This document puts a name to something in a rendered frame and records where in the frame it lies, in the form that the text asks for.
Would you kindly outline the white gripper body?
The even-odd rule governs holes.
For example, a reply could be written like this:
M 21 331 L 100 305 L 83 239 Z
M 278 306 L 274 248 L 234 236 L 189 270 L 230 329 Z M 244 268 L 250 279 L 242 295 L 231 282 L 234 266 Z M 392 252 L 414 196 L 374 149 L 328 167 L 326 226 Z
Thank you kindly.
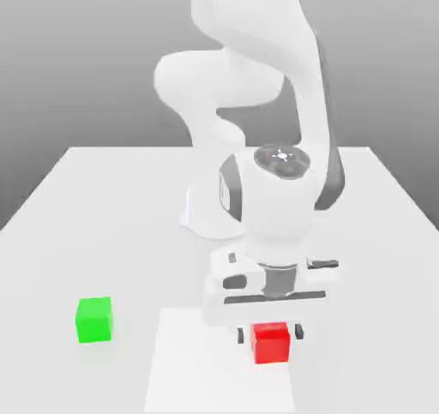
M 204 291 L 202 314 L 210 327 L 245 327 L 250 324 L 301 321 L 329 308 L 325 291 L 293 292 L 285 297 L 266 297 L 261 291 Z

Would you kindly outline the small red cube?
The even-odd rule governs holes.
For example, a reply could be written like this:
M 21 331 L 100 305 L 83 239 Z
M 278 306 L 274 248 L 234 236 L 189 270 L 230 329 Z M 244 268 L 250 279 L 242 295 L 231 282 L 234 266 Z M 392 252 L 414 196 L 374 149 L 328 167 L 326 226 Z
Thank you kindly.
M 289 361 L 291 335 L 285 322 L 252 324 L 250 343 L 255 364 Z

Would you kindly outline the small green cube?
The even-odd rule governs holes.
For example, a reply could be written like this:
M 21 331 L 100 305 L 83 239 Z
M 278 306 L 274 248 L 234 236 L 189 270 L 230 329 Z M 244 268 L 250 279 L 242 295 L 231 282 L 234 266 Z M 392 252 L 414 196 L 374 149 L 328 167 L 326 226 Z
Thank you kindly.
M 75 327 L 80 343 L 111 341 L 113 313 L 110 297 L 89 297 L 79 300 Z

